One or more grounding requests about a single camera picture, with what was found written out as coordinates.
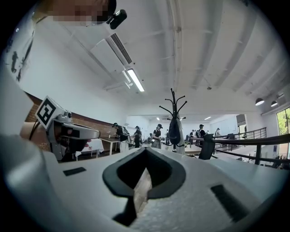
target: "cable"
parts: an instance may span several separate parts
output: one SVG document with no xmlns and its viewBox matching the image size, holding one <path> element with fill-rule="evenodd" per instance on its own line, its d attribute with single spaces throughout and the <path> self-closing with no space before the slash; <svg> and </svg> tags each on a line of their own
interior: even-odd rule
<svg viewBox="0 0 290 232">
<path fill-rule="evenodd" d="M 39 126 L 40 122 L 38 122 L 38 120 L 35 121 L 33 127 L 32 127 L 32 130 L 31 130 L 31 133 L 30 133 L 30 136 L 29 136 L 29 140 L 31 140 L 32 136 L 33 136 L 33 133 L 35 132 L 36 128 Z"/>
</svg>

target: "window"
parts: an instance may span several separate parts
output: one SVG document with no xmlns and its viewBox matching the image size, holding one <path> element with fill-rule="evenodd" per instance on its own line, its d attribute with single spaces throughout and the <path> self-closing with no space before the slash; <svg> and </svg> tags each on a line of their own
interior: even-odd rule
<svg viewBox="0 0 290 232">
<path fill-rule="evenodd" d="M 290 134 L 290 107 L 277 113 L 279 135 Z M 289 144 L 279 144 L 279 156 L 284 158 L 290 158 L 290 147 Z"/>
</svg>

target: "camera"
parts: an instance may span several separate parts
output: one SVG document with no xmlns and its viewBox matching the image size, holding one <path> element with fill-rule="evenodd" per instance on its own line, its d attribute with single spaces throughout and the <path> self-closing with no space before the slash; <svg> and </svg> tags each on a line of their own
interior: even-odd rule
<svg viewBox="0 0 290 232">
<path fill-rule="evenodd" d="M 125 19 L 127 19 L 126 11 L 119 10 L 117 13 L 113 14 L 113 16 L 106 23 L 110 25 L 112 30 L 115 30 Z"/>
</svg>

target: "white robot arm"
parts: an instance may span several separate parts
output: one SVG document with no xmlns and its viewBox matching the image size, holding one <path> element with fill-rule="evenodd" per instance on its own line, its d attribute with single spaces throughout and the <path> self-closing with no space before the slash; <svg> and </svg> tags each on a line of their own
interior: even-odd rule
<svg viewBox="0 0 290 232">
<path fill-rule="evenodd" d="M 35 116 L 45 128 L 51 151 L 57 160 L 62 160 L 66 153 L 82 151 L 89 139 L 100 137 L 98 130 L 73 124 L 72 113 L 48 96 L 40 104 Z"/>
</svg>

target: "railing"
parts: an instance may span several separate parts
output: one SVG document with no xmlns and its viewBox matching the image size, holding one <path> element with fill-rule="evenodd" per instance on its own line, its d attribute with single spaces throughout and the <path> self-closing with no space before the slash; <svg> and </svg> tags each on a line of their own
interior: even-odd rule
<svg viewBox="0 0 290 232">
<path fill-rule="evenodd" d="M 290 159 L 269 159 L 269 158 L 262 158 L 261 157 L 261 146 L 262 145 L 277 145 L 277 144 L 284 144 L 290 142 L 290 134 L 287 135 L 280 135 L 275 137 L 269 137 L 269 138 L 261 138 L 261 139 L 245 139 L 245 140 L 221 140 L 221 139 L 199 139 L 196 138 L 197 141 L 203 142 L 202 150 L 204 146 L 207 146 L 211 143 L 219 143 L 219 144 L 230 144 L 230 145 L 255 145 L 256 146 L 256 156 L 249 156 L 249 155 L 242 155 L 237 154 L 233 152 L 227 152 L 223 150 L 213 149 L 215 151 L 219 151 L 222 153 L 235 155 L 243 158 L 248 158 L 251 160 L 255 160 L 255 164 L 260 164 L 260 161 L 267 161 L 267 162 L 279 162 L 279 163 L 290 163 Z"/>
<path fill-rule="evenodd" d="M 252 130 L 252 131 L 248 131 L 245 133 L 217 136 L 217 137 L 214 137 L 214 139 L 225 138 L 225 137 L 229 137 L 229 136 L 230 136 L 230 138 L 227 141 L 229 141 L 229 140 L 263 139 L 263 138 L 267 137 L 267 132 L 266 132 L 266 127 L 264 127 L 264 128 L 258 129 L 258 130 Z M 219 148 L 222 151 L 233 151 L 233 150 L 239 149 L 241 147 L 245 147 L 245 146 L 246 145 L 229 145 L 229 143 L 228 144 L 216 143 L 215 149 Z"/>
</svg>

